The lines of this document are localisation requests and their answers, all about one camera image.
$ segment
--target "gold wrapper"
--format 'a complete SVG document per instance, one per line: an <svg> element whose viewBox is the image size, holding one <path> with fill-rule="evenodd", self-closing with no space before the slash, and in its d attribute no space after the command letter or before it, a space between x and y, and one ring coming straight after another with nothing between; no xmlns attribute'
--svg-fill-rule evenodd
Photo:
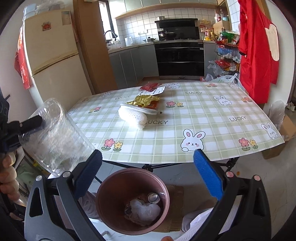
<svg viewBox="0 0 296 241"><path fill-rule="evenodd" d="M142 107L150 105L151 101L159 101L160 98L154 95L138 95L131 102L127 102L127 104L131 105L141 105Z"/></svg>

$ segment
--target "window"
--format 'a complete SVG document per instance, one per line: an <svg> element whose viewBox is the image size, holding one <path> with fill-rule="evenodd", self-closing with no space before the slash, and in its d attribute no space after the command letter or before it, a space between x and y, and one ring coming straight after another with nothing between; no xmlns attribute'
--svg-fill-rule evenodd
<svg viewBox="0 0 296 241"><path fill-rule="evenodd" d="M99 7L101 12L104 32L108 30L112 30L114 32L108 0L99 1ZM111 32L106 33L106 39L112 39Z"/></svg>

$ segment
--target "black table frame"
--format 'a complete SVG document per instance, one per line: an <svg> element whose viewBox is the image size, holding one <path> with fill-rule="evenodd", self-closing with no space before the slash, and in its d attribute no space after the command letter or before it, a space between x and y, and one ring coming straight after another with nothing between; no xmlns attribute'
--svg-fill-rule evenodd
<svg viewBox="0 0 296 241"><path fill-rule="evenodd" d="M225 172L228 172L234 167L234 165L236 164L238 159L239 159L239 157L234 157L234 158L229 158L227 163L220 163L220 162L216 162L216 163L219 164L221 167L227 167ZM133 166L130 166L130 165L125 165L125 164L122 164L120 162L104 161L104 160L103 160L103 162L106 162L106 163L109 163L109 164L112 164L112 165L115 165L115 166L118 166L118 167L123 167L123 168L139 168L139 167L133 167ZM183 164L183 163L184 162L182 162L182 163L166 163L166 164L159 164L159 165L144 164L142 166L142 169L153 172L153 170L156 169L156 168L170 167L170 166L179 165L179 164ZM102 183L102 181L99 178L97 178L96 176L95 176L95 179L99 183Z"/></svg>

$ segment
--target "checkered tablecloth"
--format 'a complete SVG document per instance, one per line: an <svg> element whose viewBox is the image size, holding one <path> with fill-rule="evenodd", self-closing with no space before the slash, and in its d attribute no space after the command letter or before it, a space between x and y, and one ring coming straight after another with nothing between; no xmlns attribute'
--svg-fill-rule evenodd
<svg viewBox="0 0 296 241"><path fill-rule="evenodd" d="M121 103L134 100L139 87L83 98L70 116L103 154L131 163L193 162L195 149L211 161L243 156L284 142L265 113L235 84L167 84L143 130L120 119Z"/></svg>

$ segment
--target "beige pocket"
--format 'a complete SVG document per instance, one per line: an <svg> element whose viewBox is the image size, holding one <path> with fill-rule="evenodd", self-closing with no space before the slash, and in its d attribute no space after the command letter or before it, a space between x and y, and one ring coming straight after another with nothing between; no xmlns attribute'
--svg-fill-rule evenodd
<svg viewBox="0 0 296 241"><path fill-rule="evenodd" d="M271 56L274 61L278 61L279 60L279 39L277 35L276 26L273 24L270 24L269 28L265 28L265 32L267 35Z"/></svg>

